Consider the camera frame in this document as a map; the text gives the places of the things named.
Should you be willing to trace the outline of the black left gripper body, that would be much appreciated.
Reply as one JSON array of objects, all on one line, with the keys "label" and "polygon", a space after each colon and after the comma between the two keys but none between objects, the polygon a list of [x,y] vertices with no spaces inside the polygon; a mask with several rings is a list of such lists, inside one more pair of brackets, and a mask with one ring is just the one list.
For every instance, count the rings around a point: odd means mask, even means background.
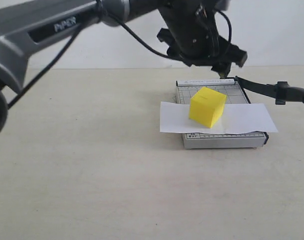
[{"label": "black left gripper body", "polygon": [[[231,22],[214,9],[216,0],[166,0],[158,8],[174,38],[178,55],[190,63],[213,65],[226,55],[232,38]],[[229,28],[228,40],[217,30],[215,14],[221,14]]]}]

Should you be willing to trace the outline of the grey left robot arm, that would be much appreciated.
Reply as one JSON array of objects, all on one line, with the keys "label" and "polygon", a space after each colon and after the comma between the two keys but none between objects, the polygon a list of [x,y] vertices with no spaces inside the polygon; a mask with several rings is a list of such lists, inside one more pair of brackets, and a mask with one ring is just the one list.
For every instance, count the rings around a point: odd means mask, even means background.
[{"label": "grey left robot arm", "polygon": [[2,89],[20,99],[28,60],[35,53],[68,39],[70,46],[87,27],[104,23],[126,26],[129,21],[157,10],[166,28],[157,37],[168,45],[164,58],[187,66],[209,66],[226,77],[235,63],[242,67],[246,51],[219,35],[215,14],[223,15],[227,0],[32,0],[0,8],[0,132],[8,110]]}]

